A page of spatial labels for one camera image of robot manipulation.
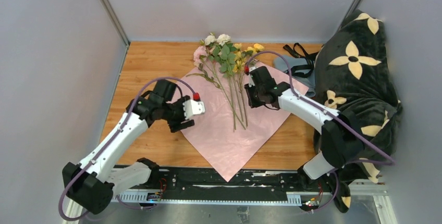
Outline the white fake rose stem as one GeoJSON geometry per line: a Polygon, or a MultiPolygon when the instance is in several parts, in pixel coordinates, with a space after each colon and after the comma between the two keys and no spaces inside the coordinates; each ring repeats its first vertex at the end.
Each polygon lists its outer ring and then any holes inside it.
{"type": "Polygon", "coordinates": [[[206,80],[221,90],[231,111],[234,128],[241,124],[247,126],[247,113],[244,109],[241,72],[244,69],[247,53],[243,51],[241,43],[232,41],[228,34],[216,36],[209,33],[200,41],[204,50],[197,57],[202,62],[200,69],[206,80]]]}

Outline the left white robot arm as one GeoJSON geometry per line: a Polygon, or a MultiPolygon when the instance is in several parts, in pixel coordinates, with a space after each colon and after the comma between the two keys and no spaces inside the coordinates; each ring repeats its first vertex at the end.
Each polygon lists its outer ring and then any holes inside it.
{"type": "Polygon", "coordinates": [[[62,169],[64,190],[58,211],[67,221],[98,215],[113,198],[137,185],[154,189],[160,182],[157,163],[139,158],[132,165],[114,170],[129,146],[157,120],[167,121],[172,133],[194,126],[194,116],[205,113],[204,103],[187,82],[159,77],[144,85],[130,101],[108,136],[77,164],[62,169]]]}

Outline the yellow fake flower stem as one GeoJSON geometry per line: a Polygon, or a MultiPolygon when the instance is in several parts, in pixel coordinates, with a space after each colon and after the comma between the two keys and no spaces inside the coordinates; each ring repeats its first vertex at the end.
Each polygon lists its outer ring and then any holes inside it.
{"type": "Polygon", "coordinates": [[[238,107],[240,111],[240,120],[244,125],[244,129],[248,127],[248,115],[247,110],[245,108],[245,99],[244,99],[244,68],[246,62],[253,55],[262,52],[265,50],[265,47],[261,44],[255,43],[253,46],[249,46],[246,49],[241,49],[242,44],[236,43],[233,45],[235,55],[235,64],[232,70],[233,74],[233,82],[236,90],[236,97],[238,102],[238,107]]]}

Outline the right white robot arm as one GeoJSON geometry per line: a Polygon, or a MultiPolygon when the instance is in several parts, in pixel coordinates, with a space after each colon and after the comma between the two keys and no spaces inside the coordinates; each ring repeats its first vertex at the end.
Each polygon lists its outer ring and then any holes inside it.
{"type": "Polygon", "coordinates": [[[298,186],[312,191],[318,178],[355,160],[365,145],[353,113],[328,108],[292,89],[287,82],[276,83],[264,66],[247,68],[250,77],[244,88],[249,106],[284,110],[312,126],[320,135],[318,152],[298,170],[298,186]]]}

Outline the pink fake flower stem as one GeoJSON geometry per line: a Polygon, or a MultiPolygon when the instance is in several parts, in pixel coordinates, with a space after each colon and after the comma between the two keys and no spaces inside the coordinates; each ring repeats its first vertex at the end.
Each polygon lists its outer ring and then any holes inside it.
{"type": "Polygon", "coordinates": [[[231,44],[201,45],[193,53],[193,64],[198,71],[188,75],[200,77],[221,90],[232,113],[234,130],[237,125],[244,130],[248,127],[243,89],[240,88],[243,76],[239,71],[244,68],[241,55],[240,49],[231,44]]]}

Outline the pink wrapping paper sheet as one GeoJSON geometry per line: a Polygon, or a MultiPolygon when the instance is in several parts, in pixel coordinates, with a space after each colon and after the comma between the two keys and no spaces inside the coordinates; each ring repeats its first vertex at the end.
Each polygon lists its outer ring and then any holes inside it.
{"type": "Polygon", "coordinates": [[[233,120],[222,90],[196,72],[191,70],[183,80],[201,95],[206,112],[182,131],[194,150],[180,166],[212,167],[230,181],[243,167],[297,169],[313,157],[313,129],[300,118],[283,110],[246,106],[248,122],[233,120]]]}

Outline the small bud leafy sprig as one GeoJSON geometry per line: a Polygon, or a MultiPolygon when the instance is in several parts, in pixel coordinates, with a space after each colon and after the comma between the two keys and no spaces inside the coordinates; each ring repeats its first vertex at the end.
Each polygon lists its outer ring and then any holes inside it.
{"type": "Polygon", "coordinates": [[[185,75],[185,77],[198,76],[214,85],[217,89],[221,89],[222,85],[220,83],[219,77],[215,74],[215,68],[216,65],[213,63],[211,63],[210,65],[208,63],[199,64],[197,65],[197,72],[191,72],[185,75]]]}

